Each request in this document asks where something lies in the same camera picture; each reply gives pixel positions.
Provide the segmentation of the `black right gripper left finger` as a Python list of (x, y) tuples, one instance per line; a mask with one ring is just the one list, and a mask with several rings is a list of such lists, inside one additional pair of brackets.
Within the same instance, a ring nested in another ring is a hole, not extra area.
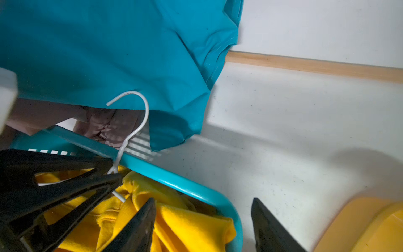
[(150, 252), (156, 203), (150, 198), (102, 252)]

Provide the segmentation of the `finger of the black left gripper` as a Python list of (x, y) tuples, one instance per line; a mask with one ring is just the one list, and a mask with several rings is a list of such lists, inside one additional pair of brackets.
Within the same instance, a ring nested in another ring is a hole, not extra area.
[[(122, 184), (122, 175), (109, 174), (113, 160), (25, 150), (1, 151), (1, 251), (53, 252), (79, 222)], [(44, 172), (86, 172), (56, 184), (40, 186)], [(83, 194), (91, 196), (53, 224), (44, 214)]]

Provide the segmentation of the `yellow t-shirt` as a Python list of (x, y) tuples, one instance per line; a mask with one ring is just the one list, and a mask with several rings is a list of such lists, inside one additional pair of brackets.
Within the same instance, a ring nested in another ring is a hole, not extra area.
[(224, 252), (237, 235), (234, 221), (218, 216), (212, 206), (181, 194), (123, 166), (123, 185), (115, 196), (96, 206), (56, 249), (58, 252), (101, 252), (153, 198), (156, 219), (153, 252)]

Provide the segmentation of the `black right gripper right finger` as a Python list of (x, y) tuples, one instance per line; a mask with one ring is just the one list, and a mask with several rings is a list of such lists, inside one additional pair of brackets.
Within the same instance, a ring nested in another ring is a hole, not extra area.
[(306, 252), (257, 197), (253, 199), (251, 218), (257, 252)]

